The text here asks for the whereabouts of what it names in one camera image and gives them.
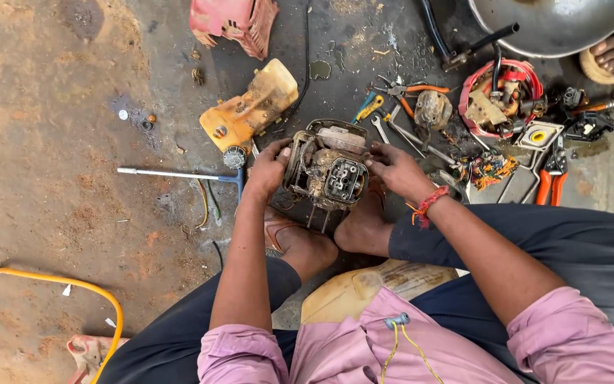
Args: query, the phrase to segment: hand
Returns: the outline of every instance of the hand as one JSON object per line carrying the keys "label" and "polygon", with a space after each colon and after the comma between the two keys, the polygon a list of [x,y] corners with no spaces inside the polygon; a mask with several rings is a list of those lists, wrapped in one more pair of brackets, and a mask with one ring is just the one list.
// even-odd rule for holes
{"label": "hand", "polygon": [[364,165],[374,175],[380,176],[385,184],[415,207],[437,189],[418,167],[410,154],[390,144],[373,144],[370,160]]}
{"label": "hand", "polygon": [[283,180],[288,159],[291,157],[288,145],[292,142],[293,139],[290,137],[273,142],[260,153],[252,166],[251,176],[243,189],[243,196],[248,194],[265,203],[269,202],[271,195],[274,195]]}

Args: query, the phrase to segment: orange-handled pliers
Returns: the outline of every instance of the orange-handled pliers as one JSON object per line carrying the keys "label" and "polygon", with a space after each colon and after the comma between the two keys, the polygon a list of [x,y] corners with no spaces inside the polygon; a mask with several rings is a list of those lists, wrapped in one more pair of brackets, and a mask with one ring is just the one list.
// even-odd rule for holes
{"label": "orange-handled pliers", "polygon": [[549,190],[551,192],[551,205],[561,205],[561,192],[563,191],[563,183],[567,178],[567,157],[565,155],[565,148],[563,148],[563,135],[559,135],[553,144],[551,155],[546,164],[539,171],[539,177],[541,177],[541,185],[537,192],[536,204],[546,205],[546,198],[549,196]]}
{"label": "orange-handled pliers", "polygon": [[411,109],[411,107],[409,106],[409,103],[406,102],[406,99],[404,98],[405,92],[438,91],[443,94],[446,94],[449,92],[449,88],[435,87],[434,85],[426,85],[426,84],[413,85],[411,87],[407,87],[406,85],[400,85],[400,84],[395,83],[394,81],[390,81],[386,79],[385,77],[382,77],[380,74],[377,74],[376,77],[388,83],[388,88],[386,89],[378,88],[378,87],[373,87],[373,88],[381,92],[385,92],[389,94],[390,96],[396,97],[397,100],[399,100],[399,103],[402,105],[402,107],[404,107],[404,110],[406,111],[406,113],[409,116],[411,116],[412,119],[414,118],[414,109]]}

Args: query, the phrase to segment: small engine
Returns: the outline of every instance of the small engine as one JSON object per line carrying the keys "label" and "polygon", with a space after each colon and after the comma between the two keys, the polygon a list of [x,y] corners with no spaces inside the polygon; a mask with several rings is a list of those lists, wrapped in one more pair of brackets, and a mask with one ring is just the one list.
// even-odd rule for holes
{"label": "small engine", "polygon": [[309,198],[328,214],[354,208],[368,185],[365,129],[317,119],[293,136],[291,150],[282,186],[292,200]]}

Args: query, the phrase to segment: metal bowl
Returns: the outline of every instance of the metal bowl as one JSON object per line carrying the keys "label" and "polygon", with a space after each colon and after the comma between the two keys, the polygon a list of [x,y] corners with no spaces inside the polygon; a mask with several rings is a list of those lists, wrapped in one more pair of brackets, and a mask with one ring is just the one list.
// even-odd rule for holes
{"label": "metal bowl", "polygon": [[614,32],[614,0],[469,0],[482,28],[491,33],[512,22],[518,33],[500,43],[529,57],[563,57]]}

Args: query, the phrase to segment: foot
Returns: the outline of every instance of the foot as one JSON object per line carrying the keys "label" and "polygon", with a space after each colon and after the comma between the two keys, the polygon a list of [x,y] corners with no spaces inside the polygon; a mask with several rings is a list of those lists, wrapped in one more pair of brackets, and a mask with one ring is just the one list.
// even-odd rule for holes
{"label": "foot", "polygon": [[606,71],[614,74],[614,35],[590,48],[596,63]]}
{"label": "foot", "polygon": [[369,181],[369,188],[350,215],[338,226],[334,235],[338,247],[358,254],[389,257],[388,243],[394,224],[383,219],[383,203],[377,189],[385,186],[378,178]]}
{"label": "foot", "polygon": [[[265,222],[277,218],[286,219],[276,209],[265,209]],[[281,259],[295,269],[303,283],[333,264],[338,257],[338,247],[333,240],[301,225],[280,229],[276,241],[283,252]]]}

